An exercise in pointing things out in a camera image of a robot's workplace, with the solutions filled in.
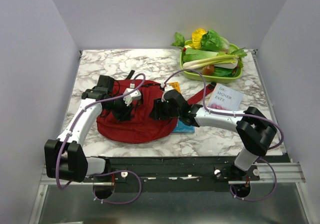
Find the white marble countertop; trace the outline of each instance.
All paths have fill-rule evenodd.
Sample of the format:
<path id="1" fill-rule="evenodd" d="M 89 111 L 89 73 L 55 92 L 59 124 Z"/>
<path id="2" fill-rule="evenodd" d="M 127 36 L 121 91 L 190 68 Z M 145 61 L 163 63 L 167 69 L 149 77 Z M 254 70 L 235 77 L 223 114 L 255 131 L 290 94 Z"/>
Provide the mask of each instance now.
<path id="1" fill-rule="evenodd" d="M 143 72 L 147 79 L 163 82 L 178 69 L 179 55 L 180 51 L 176 49 L 84 51 L 65 124 L 70 122 L 77 111 L 82 92 L 94 87 L 101 74 L 120 80 L 125 79 L 131 70 L 135 70 L 136 73 Z M 241 110 L 255 106 L 270 118 L 264 90 L 250 52 L 243 63 L 242 78 L 225 85 L 244 93 Z M 181 93 L 186 99 L 203 89 L 202 82 L 186 79 L 182 74 L 170 81 L 179 82 Z M 192 134 L 172 133 L 165 138 L 144 144 L 126 144 L 105 138 L 97 131 L 97 124 L 94 123 L 83 150 L 86 156 L 107 157 L 233 156 L 237 155 L 242 147 L 243 143 L 237 133 L 213 127 L 196 128 Z M 269 151 L 268 155 L 282 155 L 282 151 L 278 148 Z"/>

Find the red strap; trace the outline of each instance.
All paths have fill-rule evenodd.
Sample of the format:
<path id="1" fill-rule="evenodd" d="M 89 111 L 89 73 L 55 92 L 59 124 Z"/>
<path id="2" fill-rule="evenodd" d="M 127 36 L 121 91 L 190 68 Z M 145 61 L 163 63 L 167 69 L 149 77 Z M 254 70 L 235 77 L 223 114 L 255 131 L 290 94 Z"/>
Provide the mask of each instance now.
<path id="1" fill-rule="evenodd" d="M 207 96 L 208 94 L 210 94 L 215 89 L 215 86 L 216 86 L 216 83 L 212 82 L 207 87 L 205 87 L 205 93 L 206 93 L 205 95 Z M 188 100 L 188 104 L 193 105 L 201 101 L 204 96 L 203 93 L 204 93 L 204 90 L 201 90 L 199 93 L 196 93 L 194 96 L 192 96 Z"/>

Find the leek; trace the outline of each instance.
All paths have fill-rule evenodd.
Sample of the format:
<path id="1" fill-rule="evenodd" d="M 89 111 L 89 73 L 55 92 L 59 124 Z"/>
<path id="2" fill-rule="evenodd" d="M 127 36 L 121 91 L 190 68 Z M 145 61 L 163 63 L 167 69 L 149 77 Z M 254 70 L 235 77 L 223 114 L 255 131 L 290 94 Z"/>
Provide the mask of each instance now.
<path id="1" fill-rule="evenodd" d="M 200 60 L 195 60 L 195 61 L 190 61 L 190 62 L 185 62 L 183 64 L 183 68 L 191 68 L 191 69 L 198 69 L 210 64 L 222 64 L 222 63 L 236 63 L 238 62 L 237 56 L 234 54 L 226 54 L 226 55 L 220 55 L 220 56 L 215 56 L 211 58 L 205 58 L 205 59 L 200 59 Z"/>
<path id="2" fill-rule="evenodd" d="M 237 59 L 236 62 L 233 62 L 233 63 L 215 63 L 214 66 L 215 67 L 220 67 L 220 68 L 227 68 L 227 69 L 234 69 L 236 68 L 238 65 L 239 65 L 239 60 Z"/>

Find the green basket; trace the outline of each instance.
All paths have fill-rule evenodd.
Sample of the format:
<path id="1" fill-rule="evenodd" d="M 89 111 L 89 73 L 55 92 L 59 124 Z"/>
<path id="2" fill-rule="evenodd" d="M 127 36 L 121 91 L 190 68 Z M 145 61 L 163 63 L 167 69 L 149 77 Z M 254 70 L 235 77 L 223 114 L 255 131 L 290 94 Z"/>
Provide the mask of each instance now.
<path id="1" fill-rule="evenodd" d="M 187 40 L 184 44 L 191 44 L 192 40 Z M 238 47 L 234 44 L 230 44 L 230 47 L 234 48 L 234 49 L 238 49 Z M 183 69 L 182 67 L 183 64 L 183 51 L 181 51 L 180 54 L 180 69 Z M 193 80 L 198 80 L 198 81 L 202 81 L 201 77 L 197 74 L 197 73 L 192 73 L 192 72 L 188 72 L 188 71 L 184 71 L 182 72 L 183 75 L 188 78 L 188 79 L 193 79 Z M 216 83 L 231 83 L 233 81 L 235 81 L 236 79 L 240 78 L 242 76 L 242 68 L 238 68 L 235 74 L 235 77 L 215 77 L 215 76 L 208 76 L 208 75 L 204 75 L 204 78 L 207 82 L 216 82 Z"/>

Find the red backpack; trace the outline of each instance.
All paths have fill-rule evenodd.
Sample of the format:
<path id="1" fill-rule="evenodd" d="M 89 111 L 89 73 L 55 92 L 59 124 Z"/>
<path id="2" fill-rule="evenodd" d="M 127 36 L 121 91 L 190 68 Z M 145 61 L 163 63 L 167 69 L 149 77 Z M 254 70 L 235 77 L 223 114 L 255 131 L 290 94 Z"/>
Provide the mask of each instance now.
<path id="1" fill-rule="evenodd" d="M 130 79 L 118 80 L 113 87 L 113 94 L 121 95 L 129 88 Z M 146 143 L 168 136 L 177 126 L 178 119 L 155 120 L 149 116 L 154 106 L 154 100 L 163 95 L 160 84 L 151 80 L 146 80 L 139 89 L 142 99 L 134 101 L 134 108 L 131 112 L 131 120 L 118 121 L 107 110 L 97 117 L 97 129 L 99 133 L 111 140 L 124 143 Z M 207 94 L 212 92 L 215 84 L 207 86 Z M 188 100 L 189 104 L 196 104 L 202 99 L 203 90 Z"/>

